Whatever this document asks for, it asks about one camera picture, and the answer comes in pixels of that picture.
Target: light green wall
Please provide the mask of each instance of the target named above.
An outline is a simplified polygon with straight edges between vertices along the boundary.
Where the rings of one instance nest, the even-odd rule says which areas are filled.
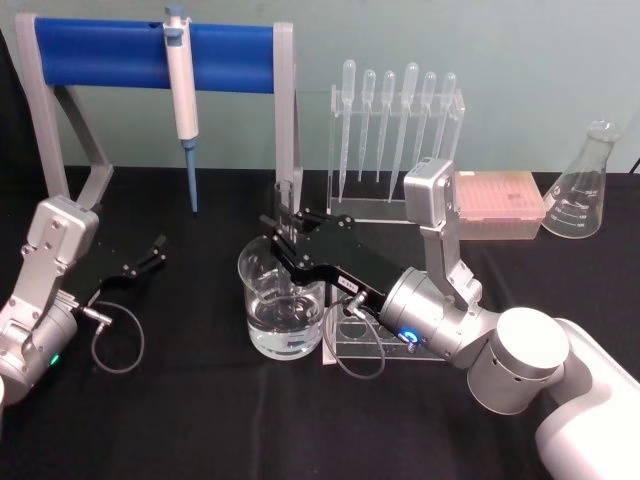
[[[0,27],[15,56],[13,16],[162,19],[168,0],[4,0]],[[456,72],[467,114],[460,169],[562,170],[584,128],[630,128],[609,171],[640,155],[640,2],[637,0],[185,0],[198,23],[296,28],[301,140],[306,168],[326,168],[328,91],[353,58],[358,71],[401,76],[409,61]],[[116,165],[182,166],[168,91],[80,89]],[[199,93],[202,167],[272,168],[271,96]],[[61,122],[66,162],[84,163]]]

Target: blue led light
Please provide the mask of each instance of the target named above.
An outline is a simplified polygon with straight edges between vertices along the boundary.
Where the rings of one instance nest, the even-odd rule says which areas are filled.
[[[404,330],[401,335],[411,343],[418,343],[418,336],[411,330]]]

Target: micropipette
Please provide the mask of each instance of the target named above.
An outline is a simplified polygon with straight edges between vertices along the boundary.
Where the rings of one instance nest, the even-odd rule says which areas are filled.
[[[440,155],[440,144],[442,144],[442,136],[444,135],[444,126],[447,123],[447,112],[453,102],[453,91],[456,89],[455,73],[447,73],[442,85],[442,93],[440,94],[440,118],[438,119],[438,129],[436,130],[435,140],[433,142],[432,158],[438,158]]]
[[[191,210],[198,212],[198,190],[196,185],[195,146],[198,137],[198,111],[196,109],[196,89],[193,80],[191,58],[191,19],[184,16],[180,5],[165,8],[169,16],[163,24],[169,82],[173,96],[178,138],[184,148],[191,195]]]
[[[402,82],[402,95],[400,96],[400,104],[402,112],[400,115],[400,126],[398,127],[398,141],[396,143],[396,154],[393,157],[393,170],[391,170],[391,182],[389,183],[389,201],[393,197],[393,190],[396,188],[398,181],[398,173],[400,171],[400,162],[402,161],[402,149],[404,147],[404,137],[407,133],[407,120],[411,112],[411,104],[413,103],[413,94],[416,91],[416,83],[418,82],[418,64],[410,63],[404,70],[404,80]]]
[[[340,149],[340,196],[342,201],[344,182],[347,179],[347,159],[349,157],[349,125],[351,124],[351,107],[356,89],[356,62],[347,60],[342,65],[342,148]]]
[[[416,130],[416,144],[413,147],[413,164],[418,163],[420,158],[420,150],[422,149],[422,140],[424,138],[424,129],[427,125],[427,119],[431,112],[431,102],[433,101],[433,92],[436,89],[436,74],[428,72],[424,76],[422,82],[422,93],[420,94],[420,117],[418,119],[418,130]]]
[[[389,121],[389,113],[391,112],[391,101],[393,100],[393,91],[396,88],[396,75],[388,70],[384,74],[382,81],[382,113],[380,114],[380,133],[378,135],[378,168],[376,170],[376,182],[380,181],[380,167],[382,166],[382,154],[384,153],[384,140],[387,136],[387,122]]]
[[[358,181],[362,181],[362,167],[364,167],[364,155],[367,152],[367,133],[369,130],[369,115],[371,114],[371,102],[373,102],[373,91],[376,87],[376,72],[367,70],[364,72],[362,80],[362,126],[360,128],[360,148],[358,149],[360,169],[358,170]]]

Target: erlenmeyer flask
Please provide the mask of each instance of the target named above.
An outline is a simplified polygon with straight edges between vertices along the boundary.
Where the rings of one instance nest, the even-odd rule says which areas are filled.
[[[565,238],[586,238],[602,224],[607,160],[621,137],[614,123],[595,121],[573,161],[544,196],[547,215],[542,225]]]

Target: black table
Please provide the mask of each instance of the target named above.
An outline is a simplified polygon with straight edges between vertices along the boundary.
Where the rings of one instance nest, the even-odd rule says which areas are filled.
[[[71,176],[77,186],[77,172]],[[544,188],[553,176],[537,179]],[[305,205],[324,205],[324,180],[305,173]],[[272,181],[271,172],[201,171],[194,219],[184,172],[116,171],[98,238],[68,288],[166,234],[164,271],[118,294],[144,324],[143,363],[120,377],[98,370],[89,354],[95,325],[79,319],[61,361],[5,410],[0,478],[549,478],[534,443],[553,408],[544,395],[524,414],[501,417],[475,402],[465,372],[444,363],[391,361],[382,377],[364,382],[321,366],[319,349],[282,363],[253,349],[236,259],[259,232]],[[463,242],[483,305],[572,319],[640,377],[639,187],[640,177],[609,175],[604,225],[586,240],[541,230],[535,241]],[[41,198],[37,188],[0,188],[1,302]],[[399,263],[423,263],[414,227],[361,231]],[[126,322],[117,323],[101,340],[105,361],[135,353]]]

